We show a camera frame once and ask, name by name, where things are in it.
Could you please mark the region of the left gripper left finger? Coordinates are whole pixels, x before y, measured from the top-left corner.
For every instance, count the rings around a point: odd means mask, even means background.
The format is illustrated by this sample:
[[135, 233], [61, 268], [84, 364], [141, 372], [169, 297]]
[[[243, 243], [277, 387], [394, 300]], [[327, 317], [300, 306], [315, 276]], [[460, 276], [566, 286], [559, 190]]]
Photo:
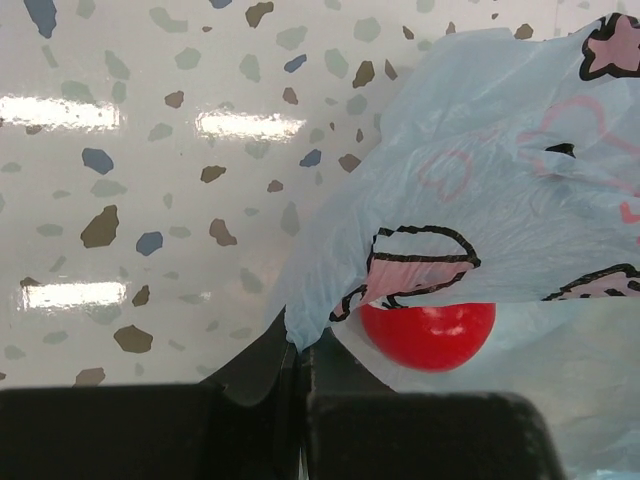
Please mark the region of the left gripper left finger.
[[5, 479], [295, 479], [297, 352], [284, 320], [193, 384], [9, 389]]

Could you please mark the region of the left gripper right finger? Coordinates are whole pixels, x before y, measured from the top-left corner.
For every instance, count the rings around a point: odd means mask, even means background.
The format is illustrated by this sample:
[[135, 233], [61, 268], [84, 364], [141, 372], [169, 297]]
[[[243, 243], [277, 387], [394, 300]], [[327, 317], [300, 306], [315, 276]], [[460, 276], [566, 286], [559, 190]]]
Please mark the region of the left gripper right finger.
[[541, 414], [503, 392], [397, 393], [331, 332], [302, 355], [312, 479], [563, 479]]

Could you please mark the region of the blue printed plastic bag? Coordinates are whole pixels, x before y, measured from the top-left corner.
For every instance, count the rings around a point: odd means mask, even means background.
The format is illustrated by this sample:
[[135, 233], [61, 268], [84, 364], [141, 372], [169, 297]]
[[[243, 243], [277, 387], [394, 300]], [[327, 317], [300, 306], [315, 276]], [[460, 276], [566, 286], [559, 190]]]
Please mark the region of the blue printed plastic bag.
[[[504, 390], [541, 410], [572, 479], [639, 475], [639, 21], [562, 38], [438, 40], [381, 119], [380, 144], [303, 226], [273, 287], [299, 348], [336, 326], [400, 392]], [[479, 355], [396, 366], [355, 326], [493, 303]]]

